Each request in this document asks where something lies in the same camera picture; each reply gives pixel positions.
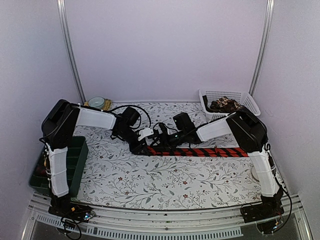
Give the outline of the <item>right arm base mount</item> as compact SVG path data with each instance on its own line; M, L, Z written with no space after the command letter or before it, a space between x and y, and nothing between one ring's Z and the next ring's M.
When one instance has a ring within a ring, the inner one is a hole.
M279 204L276 204L275 206L273 206L271 202L262 202L259 204L243 204L240 207L240 213L244 222L251 223L266 220L268 218L273 218L273 220L257 223L256 228L264 236L270 236L279 232L289 221L293 210L292 198L287 192L285 192L285 194L288 197L290 204L289 214L286 220L284 220L285 211L283 205L281 201L279 201Z

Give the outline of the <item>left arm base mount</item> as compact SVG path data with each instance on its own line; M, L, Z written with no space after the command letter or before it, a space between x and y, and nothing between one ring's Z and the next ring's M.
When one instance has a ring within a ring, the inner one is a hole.
M92 207L72 203L68 194L62 197L53 195L48 213L60 217L63 233L70 240L79 240L82 237L80 224L88 223L96 216Z

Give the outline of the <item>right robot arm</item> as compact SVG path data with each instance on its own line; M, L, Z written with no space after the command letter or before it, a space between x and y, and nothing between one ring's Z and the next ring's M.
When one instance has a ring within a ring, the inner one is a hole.
M261 201L258 213L269 218L278 210L283 190L276 179L276 168L270 155L267 128L246 107L229 113L225 117L195 126L185 112L173 117L178 132L167 134L166 130L156 134L154 142L147 146L154 156L248 156L255 168L261 186ZM211 139L233 134L236 148L181 148L180 145L198 145Z

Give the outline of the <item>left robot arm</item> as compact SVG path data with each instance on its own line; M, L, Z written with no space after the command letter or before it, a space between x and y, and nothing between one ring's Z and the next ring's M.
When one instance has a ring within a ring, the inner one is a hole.
M153 135L152 127L134 131L138 120L136 106L125 105L123 113L116 114L60 99L45 120L41 130L49 159L49 183L52 194L61 198L69 193L67 184L67 151L77 126L102 128L129 145L129 150L138 155L147 150L146 138Z

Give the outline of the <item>red black striped tie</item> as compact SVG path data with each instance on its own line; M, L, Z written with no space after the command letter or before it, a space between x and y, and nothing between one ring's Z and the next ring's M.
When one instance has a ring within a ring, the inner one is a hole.
M152 156L180 156L180 157L223 157L237 158L249 155L239 147L230 148L169 148L169 147L147 147Z

